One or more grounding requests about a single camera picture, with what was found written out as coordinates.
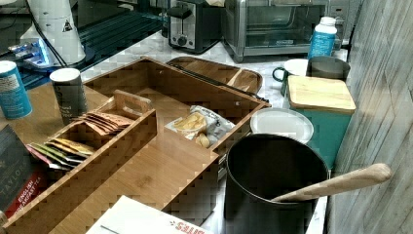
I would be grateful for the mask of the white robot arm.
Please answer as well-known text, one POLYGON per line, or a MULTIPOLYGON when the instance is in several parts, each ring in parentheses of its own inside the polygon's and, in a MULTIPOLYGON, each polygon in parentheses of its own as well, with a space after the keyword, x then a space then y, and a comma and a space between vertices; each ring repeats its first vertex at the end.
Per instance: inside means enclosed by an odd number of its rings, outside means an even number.
POLYGON ((21 43, 35 43, 40 54, 27 60, 39 68, 74 64, 86 56, 75 26, 70 0, 25 0, 32 25, 21 43))

